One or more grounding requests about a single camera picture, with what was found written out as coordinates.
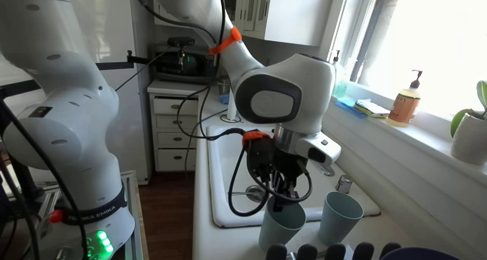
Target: orange soap bottle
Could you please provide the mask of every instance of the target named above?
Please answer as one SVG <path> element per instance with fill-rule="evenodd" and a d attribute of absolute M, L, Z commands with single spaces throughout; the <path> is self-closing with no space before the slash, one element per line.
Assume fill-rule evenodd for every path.
<path fill-rule="evenodd" d="M 387 123 L 390 125 L 407 127 L 411 124 L 414 116 L 416 116 L 419 100 L 421 99 L 418 92 L 419 77 L 423 74 L 423 71 L 413 71 L 418 72 L 418 78 L 411 83 L 409 88 L 400 90 L 399 94 L 397 94 L 387 118 Z"/>

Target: sink basin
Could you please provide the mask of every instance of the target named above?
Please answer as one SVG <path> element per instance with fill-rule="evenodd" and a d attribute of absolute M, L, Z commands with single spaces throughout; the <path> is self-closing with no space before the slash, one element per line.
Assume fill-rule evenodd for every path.
<path fill-rule="evenodd" d="M 245 131 L 254 130 L 256 127 L 240 127 Z M 210 126 L 207 128 L 207 135 L 217 135 L 228 129 L 227 126 Z M 261 132 L 273 136 L 271 127 L 258 128 Z M 220 227 L 248 227 L 260 226 L 262 224 L 264 209 L 250 217 L 240 217 L 232 213 L 228 206 L 228 186 L 230 179 L 235 170 L 240 151 L 242 150 L 242 136 L 239 134 L 230 134 L 220 137 L 215 141 L 208 141 L 208 158 L 210 168 L 210 186 L 212 189 L 212 209 L 213 220 Z M 233 192 L 245 192 L 251 185 L 256 185 L 247 171 L 246 156 L 242 158 L 239 167 Z M 307 169 L 313 182 L 313 192 L 310 197 L 301 202 L 306 212 L 306 220 L 321 220 L 321 211 L 323 209 L 325 196 L 335 190 L 340 175 L 343 171 L 336 165 L 332 164 L 335 175 L 333 177 L 325 176 L 318 164 L 308 161 Z M 308 182 L 304 175 L 298 177 L 298 184 L 295 188 L 299 195 L 304 195 L 308 191 Z M 364 216 L 376 215 L 380 212 L 379 207 L 357 186 L 353 183 L 350 189 L 350 196 L 360 203 L 364 209 Z M 238 211 L 250 211 L 259 203 L 250 200 L 246 195 L 234 195 L 232 198 L 233 205 Z"/>

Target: light blue cup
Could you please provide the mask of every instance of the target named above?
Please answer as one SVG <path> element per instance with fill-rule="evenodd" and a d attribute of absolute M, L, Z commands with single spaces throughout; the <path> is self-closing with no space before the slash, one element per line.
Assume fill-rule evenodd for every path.
<path fill-rule="evenodd" d="M 264 211 L 259 246 L 267 251 L 274 244 L 285 245 L 306 223 L 306 213 L 299 204 L 284 206 L 282 212 L 274 212 L 275 197 L 271 196 Z"/>
<path fill-rule="evenodd" d="M 364 215 L 362 206 L 348 194 L 332 191 L 326 195 L 318 237 L 326 246 L 340 243 Z"/>

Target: black strap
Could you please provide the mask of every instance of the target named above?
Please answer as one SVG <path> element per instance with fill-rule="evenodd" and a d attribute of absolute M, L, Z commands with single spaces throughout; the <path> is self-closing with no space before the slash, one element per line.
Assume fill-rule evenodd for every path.
<path fill-rule="evenodd" d="M 125 188 L 122 183 L 122 189 L 118 195 L 113 198 L 110 202 L 98 208 L 89 210 L 80 210 L 80 217 L 83 224 L 90 224 L 98 222 L 107 218 L 108 216 L 114 214 L 119 208 L 125 208 L 127 206 L 127 201 L 125 200 Z M 54 210 L 63 211 L 62 222 L 66 225 L 78 225 L 78 219 L 76 219 L 75 212 L 72 209 L 65 207 L 63 199 L 61 198 L 56 202 Z"/>

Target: drawer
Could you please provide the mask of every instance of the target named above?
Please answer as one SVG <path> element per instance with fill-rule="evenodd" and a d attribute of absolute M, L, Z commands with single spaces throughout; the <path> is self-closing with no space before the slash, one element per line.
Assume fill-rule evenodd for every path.
<path fill-rule="evenodd" d="M 155 98 L 154 99 L 154 113 L 156 114 L 176 114 L 181 105 L 181 99 L 170 98 Z M 198 101 L 187 100 L 181 111 L 180 115 L 196 116 L 198 114 Z"/>
<path fill-rule="evenodd" d="M 155 116 L 157 128 L 179 129 L 176 118 L 176 116 Z M 198 122 L 196 116 L 179 116 L 179 121 L 181 122 L 181 127 L 185 130 L 193 130 Z"/>
<path fill-rule="evenodd" d="M 184 171 L 185 149 L 160 149 L 157 152 L 157 171 Z M 196 150 L 189 150 L 188 171 L 196 168 Z"/>
<path fill-rule="evenodd" d="M 189 143 L 189 136 L 181 132 L 158 132 L 157 144 L 163 148 L 183 148 L 186 149 Z M 196 138 L 191 139 L 190 148 L 196 148 Z"/>

